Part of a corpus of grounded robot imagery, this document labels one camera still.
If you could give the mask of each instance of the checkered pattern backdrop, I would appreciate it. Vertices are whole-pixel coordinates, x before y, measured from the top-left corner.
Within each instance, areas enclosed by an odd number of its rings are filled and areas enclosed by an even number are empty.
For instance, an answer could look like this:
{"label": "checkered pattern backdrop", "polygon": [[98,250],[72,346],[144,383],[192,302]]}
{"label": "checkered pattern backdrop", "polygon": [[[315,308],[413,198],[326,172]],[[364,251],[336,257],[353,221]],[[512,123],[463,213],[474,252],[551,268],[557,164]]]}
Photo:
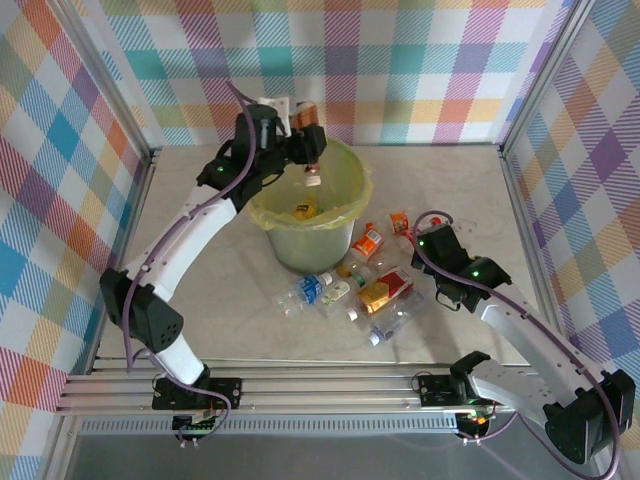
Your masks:
{"label": "checkered pattern backdrop", "polygon": [[0,479],[35,476],[141,168],[44,0],[0,0]]}
{"label": "checkered pattern backdrop", "polygon": [[[640,385],[640,0],[600,0],[514,169],[571,341]],[[623,437],[640,472],[640,390]]]}
{"label": "checkered pattern backdrop", "polygon": [[229,138],[227,79],[253,97],[316,101],[328,134],[349,144],[495,141],[571,3],[75,0],[160,145]]}

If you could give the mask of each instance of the bottle cap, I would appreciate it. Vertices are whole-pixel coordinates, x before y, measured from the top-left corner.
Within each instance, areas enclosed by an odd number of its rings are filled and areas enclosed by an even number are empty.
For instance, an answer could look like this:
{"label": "bottle cap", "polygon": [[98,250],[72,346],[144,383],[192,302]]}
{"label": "bottle cap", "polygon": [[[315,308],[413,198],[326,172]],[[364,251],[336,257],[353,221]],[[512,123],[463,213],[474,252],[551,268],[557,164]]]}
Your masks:
{"label": "bottle cap", "polygon": [[356,318],[358,318],[358,312],[356,312],[353,308],[347,308],[347,315],[349,315],[349,320],[351,320],[352,322]]}
{"label": "bottle cap", "polygon": [[329,285],[333,281],[333,277],[329,272],[321,273],[319,277],[324,281],[325,285]]}
{"label": "bottle cap", "polygon": [[380,343],[380,337],[378,335],[376,335],[374,332],[371,332],[369,334],[369,341],[375,347],[377,344]]}

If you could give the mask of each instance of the trash bin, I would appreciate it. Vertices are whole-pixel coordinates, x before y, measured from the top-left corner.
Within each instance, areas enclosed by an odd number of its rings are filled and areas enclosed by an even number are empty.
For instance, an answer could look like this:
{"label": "trash bin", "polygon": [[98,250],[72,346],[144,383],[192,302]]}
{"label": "trash bin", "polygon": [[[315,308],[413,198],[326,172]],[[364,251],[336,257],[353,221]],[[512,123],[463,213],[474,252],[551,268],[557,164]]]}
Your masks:
{"label": "trash bin", "polygon": [[266,230],[276,257],[301,274],[321,273],[347,253],[356,218],[369,202],[373,184],[358,156],[344,143],[327,140],[320,157],[318,205],[322,212],[308,220],[293,216],[307,197],[302,166],[289,165],[282,178],[249,201],[249,215]]}

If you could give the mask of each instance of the plastic bag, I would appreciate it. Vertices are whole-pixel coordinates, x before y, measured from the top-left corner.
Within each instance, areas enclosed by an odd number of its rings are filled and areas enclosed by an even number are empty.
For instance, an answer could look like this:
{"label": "plastic bag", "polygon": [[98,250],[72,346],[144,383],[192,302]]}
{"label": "plastic bag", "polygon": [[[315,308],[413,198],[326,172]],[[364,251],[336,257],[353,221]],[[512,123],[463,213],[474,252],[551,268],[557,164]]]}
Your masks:
{"label": "plastic bag", "polygon": [[373,183],[369,171],[344,143],[327,140],[320,157],[320,206],[323,212],[300,221],[296,205],[307,197],[304,167],[288,165],[282,178],[254,196],[248,205],[253,222],[263,230],[326,230],[353,222],[369,203]]}

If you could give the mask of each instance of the white floor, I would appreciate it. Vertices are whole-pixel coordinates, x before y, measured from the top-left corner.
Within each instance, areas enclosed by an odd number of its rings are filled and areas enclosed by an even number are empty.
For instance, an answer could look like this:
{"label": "white floor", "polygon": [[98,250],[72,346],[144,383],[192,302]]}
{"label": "white floor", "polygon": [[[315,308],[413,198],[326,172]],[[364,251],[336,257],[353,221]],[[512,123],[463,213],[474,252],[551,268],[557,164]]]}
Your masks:
{"label": "white floor", "polygon": [[[372,170],[374,194],[356,222],[362,231],[374,212],[398,207],[437,208],[455,218],[470,255],[488,256],[535,301],[529,272],[502,177],[490,146],[356,147]],[[173,217],[214,147],[165,147],[142,213],[129,258],[143,249]],[[273,295],[296,276],[275,259],[266,234],[243,211],[205,248],[185,274],[171,305],[185,318],[184,334],[203,358],[454,362],[481,350],[505,363],[522,358],[475,316],[451,312],[435,302],[433,280],[407,267],[430,298],[424,316],[390,342],[372,347],[367,325],[325,319],[314,309],[287,319],[271,307]],[[108,324],[100,356],[122,356],[122,333]]]}

